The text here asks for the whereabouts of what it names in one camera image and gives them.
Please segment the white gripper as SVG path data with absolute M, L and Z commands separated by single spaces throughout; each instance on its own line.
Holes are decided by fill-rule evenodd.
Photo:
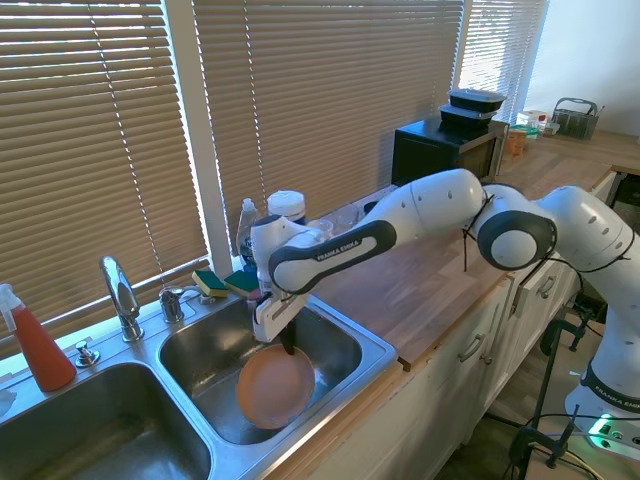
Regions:
M 288 355 L 295 354 L 296 323 L 294 317 L 303 309 L 308 295 L 293 295 L 286 300 L 265 294 L 258 301 L 253 316 L 254 337 L 261 342 L 271 342 L 277 336 Z

